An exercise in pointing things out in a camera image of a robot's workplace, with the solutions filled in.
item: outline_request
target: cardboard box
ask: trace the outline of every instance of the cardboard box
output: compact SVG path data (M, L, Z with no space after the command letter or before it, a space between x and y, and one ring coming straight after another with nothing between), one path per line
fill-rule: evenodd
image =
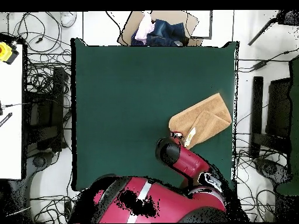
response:
M132 11L127 19L126 24L124 25L124 29L120 37L118 38L117 42L124 46L126 46L126 43L128 45L131 45L132 35L138 29L139 24L142 21L143 17L144 15L140 11ZM198 23L196 17L187 14L186 12L183 12L181 10L153 10L151 13L151 17L152 20L156 20L156 19L164 20L171 25L183 22L185 27L185 36L188 38L190 37L190 34L193 33ZM189 41L189 43L191 44L191 46L201 44L201 42L195 42L195 41L193 42Z
M187 46L201 46L202 38L190 38Z

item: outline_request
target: table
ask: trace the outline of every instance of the table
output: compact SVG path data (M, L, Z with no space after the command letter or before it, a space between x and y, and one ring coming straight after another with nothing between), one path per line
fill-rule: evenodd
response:
M73 190L111 173L148 176L179 187L182 176L155 158L157 140L169 135L172 116L215 93L233 116L237 44L178 49L71 42L76 76L71 81ZM192 148L228 181L232 128Z
M8 36L0 35L1 41ZM23 103L23 61L22 45L17 45L19 55L11 65L0 62L0 101L1 104ZM21 179L23 156L22 105L8 107L0 116L2 121L9 113L10 119L0 127L0 179Z

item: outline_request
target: white desk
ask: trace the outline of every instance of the white desk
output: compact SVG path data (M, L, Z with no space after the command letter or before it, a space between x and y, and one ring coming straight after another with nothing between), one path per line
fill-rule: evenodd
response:
M22 103L22 45L19 55L10 65L0 62L1 104ZM21 179L22 167L22 105L3 110L2 121L9 113L12 117L0 127L0 179Z

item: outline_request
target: blue jeans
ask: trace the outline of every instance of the blue jeans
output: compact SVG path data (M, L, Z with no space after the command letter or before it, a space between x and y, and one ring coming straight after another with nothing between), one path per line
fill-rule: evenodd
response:
M147 34L147 46L178 46L175 41L182 43L185 38L183 23L170 25L164 20L157 19L154 31Z

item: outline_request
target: clothing pile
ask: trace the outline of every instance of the clothing pile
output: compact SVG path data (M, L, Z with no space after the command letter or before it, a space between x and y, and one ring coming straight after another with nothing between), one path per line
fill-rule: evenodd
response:
M188 41L183 23L170 25L159 19L154 22L145 12L139 28L131 37L131 46L186 46Z

